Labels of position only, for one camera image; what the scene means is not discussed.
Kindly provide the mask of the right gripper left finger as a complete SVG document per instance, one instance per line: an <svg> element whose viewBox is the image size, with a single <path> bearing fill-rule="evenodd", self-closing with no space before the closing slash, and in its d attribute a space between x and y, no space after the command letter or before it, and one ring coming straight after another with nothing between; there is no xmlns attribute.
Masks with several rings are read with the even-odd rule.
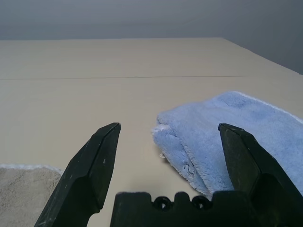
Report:
<svg viewBox="0 0 303 227"><path fill-rule="evenodd" d="M85 227L103 208L121 131L117 122L98 129L67 165L35 223L37 227Z"/></svg>

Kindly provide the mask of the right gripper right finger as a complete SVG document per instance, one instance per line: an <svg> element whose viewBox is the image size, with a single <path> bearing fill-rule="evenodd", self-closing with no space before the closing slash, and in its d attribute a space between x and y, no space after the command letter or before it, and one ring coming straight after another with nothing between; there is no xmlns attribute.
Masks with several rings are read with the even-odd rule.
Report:
<svg viewBox="0 0 303 227"><path fill-rule="evenodd" d="M221 123L228 174L244 192L263 227L301 227L303 197L273 156L242 128Z"/></svg>

